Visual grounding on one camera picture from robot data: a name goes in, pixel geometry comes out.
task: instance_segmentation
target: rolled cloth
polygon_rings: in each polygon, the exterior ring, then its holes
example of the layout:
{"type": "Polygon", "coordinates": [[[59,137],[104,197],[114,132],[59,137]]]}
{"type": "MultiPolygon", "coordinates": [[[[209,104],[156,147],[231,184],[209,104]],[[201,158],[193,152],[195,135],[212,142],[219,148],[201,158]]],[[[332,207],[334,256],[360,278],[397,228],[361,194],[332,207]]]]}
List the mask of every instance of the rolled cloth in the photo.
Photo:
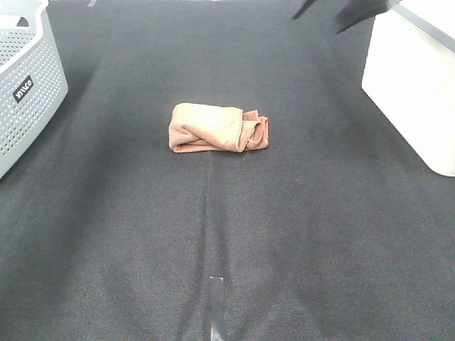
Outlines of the rolled cloth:
{"type": "Polygon", "coordinates": [[[269,119],[257,110],[180,103],[172,111],[169,148],[176,153],[234,151],[269,146],[269,119]]]}

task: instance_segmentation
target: table surface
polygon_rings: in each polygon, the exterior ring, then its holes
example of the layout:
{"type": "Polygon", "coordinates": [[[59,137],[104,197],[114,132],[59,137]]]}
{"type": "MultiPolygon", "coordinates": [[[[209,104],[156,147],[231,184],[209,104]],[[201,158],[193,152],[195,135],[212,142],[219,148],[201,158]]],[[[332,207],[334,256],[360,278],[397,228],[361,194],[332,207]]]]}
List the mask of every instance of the table surface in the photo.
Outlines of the table surface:
{"type": "Polygon", "coordinates": [[[339,4],[52,1],[70,91],[0,180],[0,340],[208,340],[210,276],[229,340],[453,340],[455,180],[361,90],[339,4]],[[270,147],[174,154],[180,102],[270,147]]]}

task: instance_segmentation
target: towel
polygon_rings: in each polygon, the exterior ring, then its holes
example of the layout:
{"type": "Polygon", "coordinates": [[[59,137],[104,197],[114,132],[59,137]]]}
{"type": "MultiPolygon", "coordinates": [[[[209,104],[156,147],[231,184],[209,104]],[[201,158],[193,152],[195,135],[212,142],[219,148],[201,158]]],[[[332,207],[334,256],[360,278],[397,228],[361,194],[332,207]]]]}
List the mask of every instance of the towel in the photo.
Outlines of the towel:
{"type": "Polygon", "coordinates": [[[180,103],[172,111],[169,148],[176,153],[234,151],[269,146],[269,119],[257,110],[180,103]]]}

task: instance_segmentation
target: folded towel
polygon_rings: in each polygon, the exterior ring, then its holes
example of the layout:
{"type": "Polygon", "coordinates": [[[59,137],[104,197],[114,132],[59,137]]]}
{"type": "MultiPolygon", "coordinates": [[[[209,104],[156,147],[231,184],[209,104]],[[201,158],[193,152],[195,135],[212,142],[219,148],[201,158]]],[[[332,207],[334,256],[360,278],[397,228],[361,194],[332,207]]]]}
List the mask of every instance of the folded towel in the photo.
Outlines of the folded towel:
{"type": "Polygon", "coordinates": [[[269,119],[257,110],[181,103],[172,111],[169,148],[176,153],[243,151],[269,146],[269,119]]]}

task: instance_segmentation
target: dark gray carpet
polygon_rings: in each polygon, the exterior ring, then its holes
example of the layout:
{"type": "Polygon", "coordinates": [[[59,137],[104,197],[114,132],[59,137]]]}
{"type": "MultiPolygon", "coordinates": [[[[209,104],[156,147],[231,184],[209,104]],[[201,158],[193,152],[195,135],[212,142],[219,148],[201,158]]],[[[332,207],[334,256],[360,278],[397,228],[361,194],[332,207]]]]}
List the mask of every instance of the dark gray carpet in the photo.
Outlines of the dark gray carpet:
{"type": "Polygon", "coordinates": [[[50,5],[70,92],[0,181],[0,340],[208,340],[209,276],[229,340],[455,338],[455,181],[361,90],[373,22],[299,5],[50,5]],[[269,149],[172,153],[179,102],[269,149]]]}

